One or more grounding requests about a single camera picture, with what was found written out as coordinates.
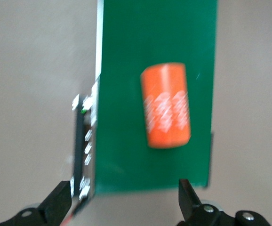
orange cylinder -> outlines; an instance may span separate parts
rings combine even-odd
[[[153,65],[141,74],[148,146],[172,148],[188,143],[191,126],[182,63]]]

white wall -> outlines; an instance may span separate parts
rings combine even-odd
[[[96,0],[0,1],[0,220],[72,174],[71,102],[95,77]]]
[[[70,102],[93,83],[95,19],[93,0],[0,1],[1,220],[70,177]],[[198,195],[272,224],[272,1],[219,0],[214,88],[211,186]],[[97,196],[71,225],[181,219],[170,190]]]

red wire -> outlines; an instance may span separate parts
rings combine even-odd
[[[73,214],[70,214],[65,220],[63,220],[63,222],[61,223],[60,226],[66,226],[67,224],[69,224],[69,222],[71,221],[73,217]]]

screw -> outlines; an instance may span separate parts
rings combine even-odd
[[[204,210],[206,212],[208,212],[208,213],[213,213],[213,211],[214,211],[213,208],[211,206],[208,206],[208,205],[204,206]]]
[[[248,212],[244,212],[244,213],[243,213],[243,217],[244,217],[246,220],[254,220],[254,216],[253,216],[251,213],[248,213]]]
[[[31,215],[31,214],[32,214],[31,211],[25,211],[23,214],[21,214],[21,216],[22,216],[23,218],[25,218],[25,217],[28,217],[28,216]]]

green panel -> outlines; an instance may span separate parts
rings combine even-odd
[[[216,0],[104,0],[96,193],[208,184]],[[147,146],[140,74],[186,65],[192,137],[173,149]]]

